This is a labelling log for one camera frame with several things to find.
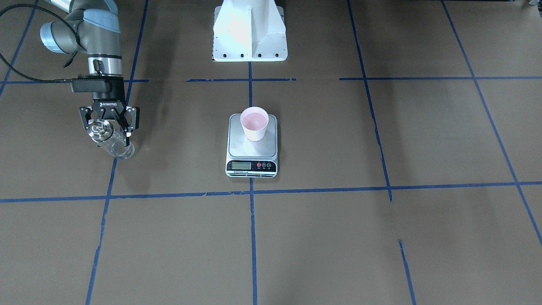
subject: blue tape line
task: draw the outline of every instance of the blue tape line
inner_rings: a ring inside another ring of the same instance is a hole
[[[134,79],[134,80],[125,79],[124,82],[150,82],[150,80],[148,80],[148,79]],[[33,80],[0,81],[0,83],[7,84],[7,85],[20,85],[20,84],[57,85],[57,84],[67,84],[66,82],[40,82],[40,81],[33,81]]]
[[[520,182],[519,185],[542,185],[542,181]]]
[[[339,80],[441,80],[441,79],[472,79],[473,77],[341,77]],[[475,79],[542,79],[542,76],[530,77],[474,77]]]
[[[525,181],[520,185],[542,185],[542,181]],[[493,183],[460,183],[450,185],[409,185],[391,186],[392,190],[401,189],[436,189],[436,188],[471,188],[471,187],[502,187],[515,186],[515,182]],[[307,189],[271,189],[255,190],[254,194],[292,194],[292,193],[332,193],[332,192],[367,192],[374,190],[387,190],[386,186],[380,187],[345,187],[345,188],[307,188]],[[249,195],[249,190],[235,190],[232,192],[197,192],[197,193],[164,193],[164,194],[123,194],[111,195],[110,199],[141,199],[141,198],[175,198],[175,197],[199,197],[199,196],[231,196]],[[39,201],[74,201],[74,200],[103,200],[107,196],[73,196],[73,197],[45,197],[45,198],[8,198],[0,199],[0,203],[10,202],[39,202]]]
[[[248,62],[248,106],[252,107],[252,62],[250,61]]]
[[[407,258],[405,256],[403,241],[399,240],[399,247],[401,248],[401,256],[403,257],[403,265],[405,267],[406,280],[408,282],[408,289],[410,291],[410,299],[412,300],[412,305],[416,305],[416,296],[414,295],[414,288],[412,286],[412,278],[410,277],[410,270],[408,268]]]
[[[11,65],[13,66],[15,64],[15,60],[17,60],[17,56],[19,55],[19,51],[21,50],[21,47],[23,46],[24,38],[27,36],[28,29],[30,28],[30,24],[32,23],[32,20],[34,19],[34,13],[36,12],[36,8],[32,8],[32,12],[30,13],[30,17],[28,18],[27,26],[24,28],[23,36],[21,37],[21,40],[19,40],[19,45],[17,46],[17,49],[15,50],[15,54],[13,55],[13,59],[11,59]],[[11,69],[8,69],[8,72],[5,74],[4,82],[2,83],[2,87],[0,87],[0,97],[2,96],[2,93],[4,93],[4,88],[6,86],[6,82],[9,79],[9,76],[11,75]]]
[[[217,78],[217,79],[205,79],[205,78],[191,78],[186,82],[206,82],[206,81],[249,81],[248,78]]]
[[[289,193],[330,193],[330,192],[363,192],[368,190],[387,190],[386,186],[377,187],[345,187],[345,188],[308,188],[308,189],[270,189],[255,190],[254,194],[289,194]]]
[[[457,34],[457,31],[454,26],[454,22],[451,20],[450,13],[448,12],[448,9],[446,8],[446,4],[443,0],[441,0],[442,7],[444,8],[444,11],[446,12],[446,16],[448,17],[448,21],[450,22],[451,28],[454,31],[455,38],[457,39],[457,42],[459,44],[459,47],[461,48],[461,52],[463,53],[463,57],[465,58],[465,62],[467,63],[467,66],[469,68],[470,74],[472,76],[472,79],[474,80],[474,84],[476,85],[476,89],[478,90],[478,94],[480,95],[480,99],[482,100],[483,107],[486,110],[487,117],[489,118],[489,122],[491,123],[491,127],[493,128],[493,131],[495,132],[495,136],[497,137],[497,141],[499,142],[499,146],[501,147],[502,153],[504,154],[504,157],[506,159],[506,163],[508,164],[508,168],[510,169],[510,172],[512,173],[512,177],[514,178],[514,182],[516,187],[518,188],[519,194],[521,196],[521,199],[523,201],[523,204],[525,206],[525,210],[527,210],[527,214],[529,215],[529,218],[531,220],[531,223],[533,225],[533,228],[538,236],[538,241],[542,245],[542,235],[540,234],[540,230],[538,229],[537,223],[534,220],[533,214],[531,213],[531,209],[529,208],[529,204],[527,203],[527,200],[525,199],[525,196],[523,194],[523,190],[521,189],[521,185],[519,184],[518,177],[515,174],[514,168],[512,167],[512,163],[510,162],[510,159],[508,158],[508,153],[506,153],[505,146],[502,142],[502,139],[499,135],[499,132],[497,131],[497,127],[495,125],[495,122],[493,121],[493,117],[491,116],[491,113],[489,111],[489,108],[486,103],[486,99],[483,97],[482,89],[480,88],[480,85],[478,84],[478,81],[476,80],[476,77],[474,75],[474,71],[472,69],[472,66],[470,65],[470,61],[468,59],[467,53],[465,52],[465,49],[463,48],[463,44],[461,43],[461,40],[459,39],[459,35]]]
[[[463,183],[463,184],[453,184],[453,185],[392,186],[391,189],[469,188],[469,187],[496,187],[496,186],[515,186],[515,182]]]
[[[0,203],[10,202],[44,202],[44,201],[74,201],[74,200],[103,200],[106,196],[73,196],[73,197],[42,197],[42,198],[8,198],[0,199]]]
[[[199,193],[165,193],[165,194],[133,194],[133,195],[111,195],[111,199],[141,199],[141,198],[175,198],[175,197],[202,197],[202,196],[230,196],[247,195],[247,190],[233,192],[199,192]]]
[[[252,302],[258,305],[258,283],[256,268],[256,223],[254,219],[254,178],[250,178],[250,228],[252,237]]]
[[[107,196],[106,196],[106,200],[104,204],[104,213],[102,214],[102,221],[100,225],[100,241],[98,242],[98,247],[96,248],[96,253],[94,254],[91,280],[88,283],[87,299],[86,299],[85,305],[90,305],[91,303],[92,290],[94,289],[94,279],[96,279],[96,270],[98,269],[98,260],[100,258],[101,245],[104,239],[104,230],[105,230],[105,222],[106,222],[105,216],[107,215],[107,211],[109,210],[109,201],[111,199],[111,189],[113,188],[113,180],[115,179],[116,168],[117,168],[117,159],[114,158],[113,165],[111,166],[111,175],[109,177],[109,185],[107,187]]]
[[[352,13],[352,5],[350,3],[350,0],[346,0],[348,3],[348,11],[350,13],[350,22],[352,22],[352,30],[354,32],[354,38],[356,39],[356,48],[358,49],[358,56],[359,56],[359,64],[362,68],[362,74],[363,74],[363,81],[365,84],[365,91],[367,93],[367,100],[369,102],[369,108],[371,110],[371,117],[373,119],[373,122],[375,124],[375,135],[376,135],[376,141],[378,143],[378,147],[380,149],[380,157],[382,159],[382,169],[384,170],[384,177],[386,179],[386,186],[388,187],[388,195],[390,197],[390,201],[392,200],[392,194],[391,194],[391,188],[390,188],[390,179],[388,177],[388,169],[386,167],[386,160],[384,158],[384,150],[382,149],[382,143],[380,141],[380,135],[378,133],[378,124],[376,122],[376,116],[375,116],[375,110],[372,105],[372,99],[371,99],[371,92],[369,91],[369,83],[367,82],[367,74],[365,73],[365,65],[363,64],[363,57],[362,57],[362,49],[359,46],[359,40],[358,40],[358,32],[356,31],[356,25],[354,23],[354,15]]]
[[[186,82],[213,82],[213,81],[297,81],[297,78],[191,78]]]
[[[252,81],[297,81],[297,78],[252,78]]]
[[[530,76],[530,77],[474,77],[475,79],[542,79],[542,76]]]
[[[145,20],[147,19],[147,9],[149,7],[149,0],[145,1],[145,7],[143,9],[143,18],[141,19],[141,26],[139,28],[139,36],[137,38],[137,46],[135,47],[134,61],[132,63],[132,73],[130,74],[130,81],[128,82],[128,92],[126,93],[126,105],[130,102],[130,95],[132,94],[132,84],[134,83],[134,75],[136,73],[137,58],[139,56],[139,47],[141,47],[141,39],[143,38],[143,31],[145,29]]]

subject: paper cup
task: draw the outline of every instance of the paper cup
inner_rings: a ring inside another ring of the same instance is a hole
[[[241,113],[244,135],[251,141],[259,141],[266,134],[269,116],[260,107],[249,107]]]

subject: scale display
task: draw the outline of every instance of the scale display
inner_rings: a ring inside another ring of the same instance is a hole
[[[278,124],[269,115],[266,134],[259,141],[246,138],[241,114],[230,117],[225,172],[230,177],[275,177],[279,169]]]

